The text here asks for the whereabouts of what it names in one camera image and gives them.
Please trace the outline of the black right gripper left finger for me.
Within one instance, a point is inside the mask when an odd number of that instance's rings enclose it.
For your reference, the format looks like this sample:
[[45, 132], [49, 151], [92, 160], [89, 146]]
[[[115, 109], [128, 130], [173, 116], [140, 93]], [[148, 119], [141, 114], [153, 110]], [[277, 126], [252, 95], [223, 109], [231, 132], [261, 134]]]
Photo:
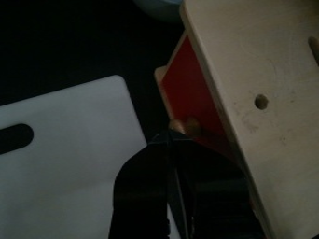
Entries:
[[128, 159], [113, 186], [108, 239], [168, 239], [168, 133], [157, 134]]

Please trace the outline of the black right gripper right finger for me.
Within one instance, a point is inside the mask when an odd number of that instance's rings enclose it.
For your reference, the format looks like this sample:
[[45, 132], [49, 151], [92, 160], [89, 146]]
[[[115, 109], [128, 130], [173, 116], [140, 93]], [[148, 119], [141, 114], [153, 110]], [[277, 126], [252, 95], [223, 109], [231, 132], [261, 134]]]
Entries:
[[235, 163], [192, 140], [173, 141], [172, 159], [189, 239], [265, 239]]

